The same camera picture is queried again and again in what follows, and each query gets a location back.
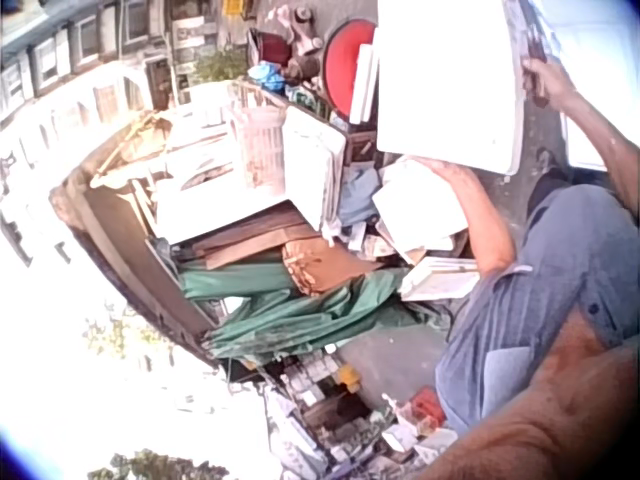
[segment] blue shirt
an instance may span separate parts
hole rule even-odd
[[[459,434],[524,390],[578,305],[605,348],[638,335],[640,239],[606,190],[553,192],[533,212],[514,265],[483,278],[436,368]]]

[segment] green tarp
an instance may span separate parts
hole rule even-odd
[[[320,296],[295,287],[275,258],[207,271],[192,264],[180,277],[194,302],[243,297],[244,303],[203,345],[217,358],[264,364],[281,355],[308,353],[378,327],[441,321],[436,310],[410,308],[395,292],[406,269],[371,272]]]

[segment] tree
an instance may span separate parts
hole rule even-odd
[[[247,54],[243,50],[218,50],[213,55],[200,58],[196,74],[201,83],[235,80],[247,73]]]
[[[111,468],[89,472],[87,477],[89,480],[222,480],[228,474],[226,468],[209,465],[209,462],[196,467],[191,460],[145,449],[131,459],[116,453],[111,459]]]
[[[86,319],[87,330],[83,337],[89,350],[97,355],[108,355],[124,359],[127,353],[135,349],[159,351],[165,350],[170,355],[173,343],[153,328],[131,306],[127,305],[118,311],[113,304],[106,303],[107,320]]]

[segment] red container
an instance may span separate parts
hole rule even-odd
[[[256,65],[261,60],[287,66],[291,58],[291,45],[275,33],[261,32],[252,28],[249,30],[249,45],[252,50],[250,58]]]

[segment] building facade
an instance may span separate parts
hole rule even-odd
[[[25,232],[58,223],[51,188],[135,119],[167,108],[166,8],[164,0],[24,0],[22,12],[3,16],[0,211],[17,251]],[[44,236],[57,245],[63,231],[51,230]]]

